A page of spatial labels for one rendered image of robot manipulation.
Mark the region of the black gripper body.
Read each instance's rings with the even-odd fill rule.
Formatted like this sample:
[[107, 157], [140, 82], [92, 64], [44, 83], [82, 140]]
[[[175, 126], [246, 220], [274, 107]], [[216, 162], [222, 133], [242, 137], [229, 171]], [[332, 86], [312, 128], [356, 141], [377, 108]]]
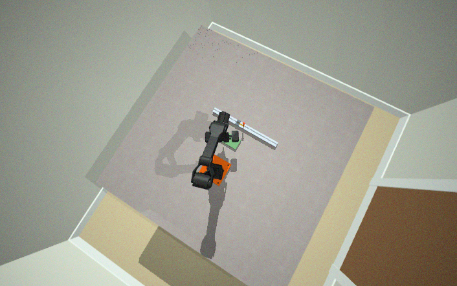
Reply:
[[[207, 131], [205, 133], [205, 142], [206, 143], [208, 142], [209, 137], [210, 137], [210, 132]], [[229, 135], [229, 132], [227, 132], [225, 138], [221, 139], [221, 141], [219, 141], [219, 142], [231, 140], [231, 138], [232, 138], [232, 142], [239, 142], [239, 131], [232, 131], [232, 135]]]

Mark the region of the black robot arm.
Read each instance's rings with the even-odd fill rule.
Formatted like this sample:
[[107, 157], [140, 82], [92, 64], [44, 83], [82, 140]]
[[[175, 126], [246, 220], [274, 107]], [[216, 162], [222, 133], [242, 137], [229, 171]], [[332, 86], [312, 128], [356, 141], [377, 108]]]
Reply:
[[[213, 156], [216, 151], [218, 142], [221, 141], [221, 139], [225, 138], [227, 129], [229, 126], [229, 118], [230, 114], [222, 111], [219, 112], [219, 116], [217, 121], [214, 120], [210, 126], [210, 137], [209, 140], [206, 144], [205, 150], [199, 158], [199, 163], [197, 167], [193, 170], [192, 172], [192, 179], [191, 183], [192, 186], [202, 188], [209, 190], [212, 187], [212, 183], [214, 179], [222, 179], [224, 169], [222, 168], [222, 165], [220, 164], [214, 164], [213, 162]], [[196, 172], [198, 167], [202, 166], [208, 166], [206, 172], [204, 173], [199, 173]]]

